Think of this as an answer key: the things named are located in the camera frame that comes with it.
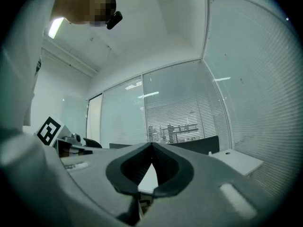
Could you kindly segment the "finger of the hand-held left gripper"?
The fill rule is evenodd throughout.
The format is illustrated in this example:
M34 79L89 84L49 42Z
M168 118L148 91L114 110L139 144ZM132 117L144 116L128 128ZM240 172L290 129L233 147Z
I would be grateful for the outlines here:
M71 154L75 155L90 155L93 154L92 150L89 150L87 147L71 145Z

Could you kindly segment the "person's white shirt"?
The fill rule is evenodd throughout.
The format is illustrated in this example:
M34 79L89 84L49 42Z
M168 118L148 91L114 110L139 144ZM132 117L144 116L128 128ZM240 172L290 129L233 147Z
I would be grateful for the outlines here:
M28 0L0 46L0 162L32 144L31 104L55 0Z

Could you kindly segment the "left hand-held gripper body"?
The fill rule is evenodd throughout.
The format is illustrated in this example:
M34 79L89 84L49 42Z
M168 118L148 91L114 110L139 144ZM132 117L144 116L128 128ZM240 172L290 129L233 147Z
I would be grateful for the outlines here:
M72 133L64 123L52 116L46 119L36 136L44 145L53 148L59 148L60 142L82 146L80 135Z

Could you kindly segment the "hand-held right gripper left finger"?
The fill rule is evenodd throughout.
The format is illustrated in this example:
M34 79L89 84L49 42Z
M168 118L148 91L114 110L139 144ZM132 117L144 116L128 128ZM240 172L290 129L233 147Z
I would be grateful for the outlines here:
M147 147L141 143L65 158L59 158L54 148L44 147L47 166L67 211L68 222L63 227L154 227L151 212L140 219L138 186L115 162L138 157Z

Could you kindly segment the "black office chair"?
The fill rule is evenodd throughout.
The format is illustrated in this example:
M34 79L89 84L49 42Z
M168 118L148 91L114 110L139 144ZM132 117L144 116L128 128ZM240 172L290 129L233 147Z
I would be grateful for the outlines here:
M88 139L88 138L83 138L85 141L85 147L90 147L90 148L102 148L102 146L95 140Z

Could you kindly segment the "ceiling light panel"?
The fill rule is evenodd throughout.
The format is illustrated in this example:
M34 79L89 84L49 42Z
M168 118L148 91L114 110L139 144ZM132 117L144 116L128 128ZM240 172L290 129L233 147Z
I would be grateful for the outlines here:
M58 32L58 30L59 30L59 28L60 28L60 26L61 26L61 24L62 24L63 21L64 21L64 18L60 17L60 18L55 19L52 22L52 24L51 24L51 26L49 28L49 31L48 31L48 36L50 38L52 38L52 39L55 38L55 36L56 36L56 34L57 34L57 32Z

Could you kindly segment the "background office desks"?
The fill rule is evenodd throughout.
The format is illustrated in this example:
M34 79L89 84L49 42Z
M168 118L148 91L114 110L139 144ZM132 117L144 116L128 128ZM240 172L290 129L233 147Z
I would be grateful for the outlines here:
M182 143L200 138L197 124L184 124L173 126L148 126L148 140L167 144Z

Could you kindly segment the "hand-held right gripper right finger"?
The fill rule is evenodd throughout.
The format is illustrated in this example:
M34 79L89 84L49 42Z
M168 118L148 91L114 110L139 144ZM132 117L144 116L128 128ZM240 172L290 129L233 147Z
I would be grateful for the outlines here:
M142 227L259 227L276 202L252 179L213 156L164 148L186 159L194 173L177 195L154 198Z

